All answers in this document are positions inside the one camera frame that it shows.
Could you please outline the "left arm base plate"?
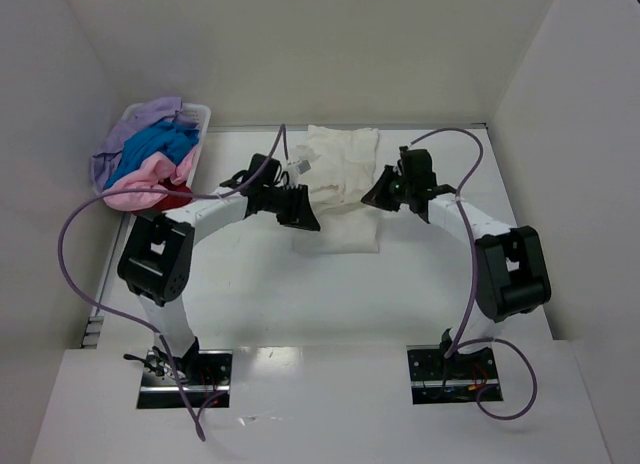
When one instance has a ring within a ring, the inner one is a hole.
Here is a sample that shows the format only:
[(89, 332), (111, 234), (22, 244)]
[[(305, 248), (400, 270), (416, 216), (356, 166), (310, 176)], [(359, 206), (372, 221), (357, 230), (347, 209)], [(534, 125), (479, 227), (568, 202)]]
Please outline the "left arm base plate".
[[(148, 351), (145, 357), (124, 354), (126, 361), (143, 366), (137, 399), (140, 410), (184, 408), (173, 373), (156, 352)], [(228, 408), (233, 355), (230, 351), (201, 350), (195, 369), (179, 371), (184, 392), (192, 407)]]

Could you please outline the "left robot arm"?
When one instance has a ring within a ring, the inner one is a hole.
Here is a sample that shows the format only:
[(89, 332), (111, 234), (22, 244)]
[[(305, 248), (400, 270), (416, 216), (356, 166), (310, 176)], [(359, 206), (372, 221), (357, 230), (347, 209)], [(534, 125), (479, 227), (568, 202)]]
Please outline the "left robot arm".
[(202, 372), (200, 346), (187, 319), (182, 293), (190, 276), (194, 247), (226, 226), (260, 212), (284, 226), (318, 232), (308, 187), (306, 159), (283, 166), (262, 154), (202, 200), (166, 212), (147, 211), (135, 221), (117, 273), (139, 300), (153, 327), (154, 354), (167, 372), (177, 369), (186, 383)]

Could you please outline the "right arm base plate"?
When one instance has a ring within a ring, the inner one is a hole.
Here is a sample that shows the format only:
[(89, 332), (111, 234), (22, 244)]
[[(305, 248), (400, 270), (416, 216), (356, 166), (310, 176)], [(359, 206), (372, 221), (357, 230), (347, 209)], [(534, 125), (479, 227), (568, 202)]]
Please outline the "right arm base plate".
[(408, 347), (407, 361), (414, 405), (472, 403), (477, 396), (481, 402), (503, 400), (489, 347), (448, 360), (437, 346)]

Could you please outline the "white t shirt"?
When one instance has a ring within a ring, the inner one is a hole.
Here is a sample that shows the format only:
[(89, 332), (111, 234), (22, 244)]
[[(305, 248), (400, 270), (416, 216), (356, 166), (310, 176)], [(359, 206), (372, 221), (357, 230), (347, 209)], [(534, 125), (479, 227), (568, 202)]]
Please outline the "white t shirt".
[(374, 184), (379, 131), (336, 130), (310, 125), (293, 157), (309, 170), (306, 185), (321, 230), (294, 235), (293, 249), (303, 255), (376, 253), (380, 214), (361, 203)]

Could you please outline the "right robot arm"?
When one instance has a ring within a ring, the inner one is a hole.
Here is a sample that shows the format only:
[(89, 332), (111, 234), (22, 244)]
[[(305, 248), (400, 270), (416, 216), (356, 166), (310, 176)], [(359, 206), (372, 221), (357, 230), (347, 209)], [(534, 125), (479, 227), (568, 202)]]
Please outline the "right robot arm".
[(470, 246), (471, 289), (462, 320), (446, 330), (443, 362), (464, 361), (499, 335), (510, 317), (529, 314), (551, 297), (538, 232), (493, 218), (466, 202), (460, 190), (439, 184), (426, 150), (400, 149), (397, 164), (384, 167), (361, 203), (397, 212), (406, 206), (425, 223)]

